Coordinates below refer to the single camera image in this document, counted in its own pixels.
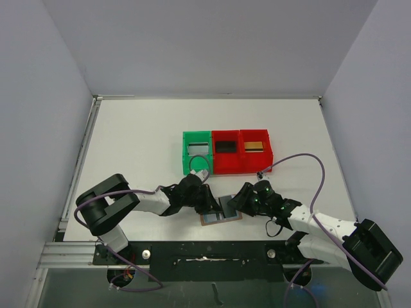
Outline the dark grey card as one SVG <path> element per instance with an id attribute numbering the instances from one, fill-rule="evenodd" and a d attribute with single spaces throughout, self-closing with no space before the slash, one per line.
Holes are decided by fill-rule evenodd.
<path id="1" fill-rule="evenodd" d="M 233 195 L 221 196 L 218 198 L 224 219 L 234 219 L 239 217 L 237 210 L 228 205 L 228 202 L 231 201 L 232 198 Z"/>

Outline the brown leather card holder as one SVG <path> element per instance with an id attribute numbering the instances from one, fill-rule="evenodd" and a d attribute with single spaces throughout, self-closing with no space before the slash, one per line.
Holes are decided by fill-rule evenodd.
<path id="1" fill-rule="evenodd" d="M 238 218 L 234 218 L 234 219 L 224 219 L 223 215 L 222 215 L 222 211 L 221 213 L 217 213 L 217 214 L 202 214 L 200 216 L 200 221 L 201 221 L 201 225 L 204 226 L 208 226 L 208 225 L 215 225 L 215 224 L 220 224 L 220 223 L 228 223 L 231 221 L 237 221 L 237 220 L 241 220 L 242 219 L 242 213 L 240 211 L 238 211 L 239 217 Z"/>

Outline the green plastic bin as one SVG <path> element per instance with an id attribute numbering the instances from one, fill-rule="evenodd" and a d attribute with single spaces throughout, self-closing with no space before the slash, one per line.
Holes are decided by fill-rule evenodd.
<path id="1" fill-rule="evenodd" d="M 190 142 L 208 142 L 209 154 L 206 156 L 187 154 L 187 146 Z M 191 170 L 200 171 L 201 169 L 210 170 L 213 173 L 213 147 L 211 131 L 194 131 L 182 133 L 182 167 L 186 175 Z"/>

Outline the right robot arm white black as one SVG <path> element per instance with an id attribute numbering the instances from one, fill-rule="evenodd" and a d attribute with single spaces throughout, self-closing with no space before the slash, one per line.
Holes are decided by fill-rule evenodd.
<path id="1" fill-rule="evenodd" d="M 365 287 L 386 289 L 403 256 L 373 221 L 334 218 L 277 194 L 268 180 L 245 183 L 228 205 L 249 216 L 267 216 L 293 231 L 289 250 L 349 270 Z"/>

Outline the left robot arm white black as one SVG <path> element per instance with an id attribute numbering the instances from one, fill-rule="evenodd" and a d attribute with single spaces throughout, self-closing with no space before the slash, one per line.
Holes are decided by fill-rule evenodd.
<path id="1" fill-rule="evenodd" d="M 197 214 L 221 213 L 222 207 L 205 181 L 206 171 L 190 173 L 179 183 L 153 191 L 131 189 L 122 174 L 115 174 L 81 194 L 76 200 L 75 220 L 112 252 L 129 246 L 120 222 L 133 210 L 171 216 L 183 207 Z"/>

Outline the gold card in bin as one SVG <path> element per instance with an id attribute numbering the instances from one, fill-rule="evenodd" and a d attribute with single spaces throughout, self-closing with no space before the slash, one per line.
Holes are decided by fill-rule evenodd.
<path id="1" fill-rule="evenodd" d="M 264 145 L 261 141 L 247 141 L 244 142 L 245 152 L 258 153 L 264 152 Z"/>

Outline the black card in bin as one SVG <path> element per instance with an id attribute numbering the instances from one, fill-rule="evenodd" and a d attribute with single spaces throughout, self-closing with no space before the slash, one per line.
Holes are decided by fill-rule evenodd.
<path id="1" fill-rule="evenodd" d="M 216 153 L 236 153 L 236 141 L 216 141 L 214 144 Z"/>

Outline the right red plastic bin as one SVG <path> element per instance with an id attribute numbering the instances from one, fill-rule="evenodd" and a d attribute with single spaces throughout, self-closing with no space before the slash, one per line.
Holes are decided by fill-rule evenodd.
<path id="1" fill-rule="evenodd" d="M 261 141 L 264 145 L 264 152 L 245 152 L 244 142 Z M 257 173 L 270 166 L 274 161 L 270 136 L 268 130 L 240 130 L 240 173 Z"/>

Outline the red plastic bin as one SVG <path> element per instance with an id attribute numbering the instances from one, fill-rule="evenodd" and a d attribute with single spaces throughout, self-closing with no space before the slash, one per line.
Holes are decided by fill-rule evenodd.
<path id="1" fill-rule="evenodd" d="M 240 172 L 240 132 L 238 130 L 213 130 L 211 132 L 213 142 L 213 173 L 215 175 L 228 175 Z M 216 153 L 214 144 L 216 141 L 236 141 L 236 153 Z"/>
<path id="2" fill-rule="evenodd" d="M 264 145 L 264 152 L 245 152 L 244 142 L 261 141 Z M 240 173 L 257 173 L 270 166 L 274 161 L 270 136 L 268 130 L 240 130 Z"/>

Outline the middle red plastic bin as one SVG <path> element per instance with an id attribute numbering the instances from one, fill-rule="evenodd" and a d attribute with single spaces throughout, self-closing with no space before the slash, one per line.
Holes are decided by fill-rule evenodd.
<path id="1" fill-rule="evenodd" d="M 238 130 L 213 130 L 211 132 L 213 142 L 213 173 L 215 175 L 228 175 L 240 172 L 240 132 Z M 236 153 L 216 153 L 214 144 L 216 141 L 236 141 Z"/>

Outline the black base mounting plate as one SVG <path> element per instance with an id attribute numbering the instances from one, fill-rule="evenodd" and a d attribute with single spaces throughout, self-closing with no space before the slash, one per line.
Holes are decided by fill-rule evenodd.
<path id="1" fill-rule="evenodd" d="M 132 241 L 120 255 L 149 282 L 282 282 L 307 259 L 284 240 Z"/>

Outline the aluminium front rail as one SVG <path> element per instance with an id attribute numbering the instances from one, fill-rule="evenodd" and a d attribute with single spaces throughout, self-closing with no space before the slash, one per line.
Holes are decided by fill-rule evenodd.
<path id="1" fill-rule="evenodd" d="M 148 269 L 159 263 L 176 266 L 180 262 L 250 261 L 282 264 L 302 263 L 297 247 L 284 240 L 268 241 L 149 241 L 131 242 L 128 258 Z M 45 244 L 39 268 L 120 269 L 127 264 L 95 242 L 57 242 Z"/>

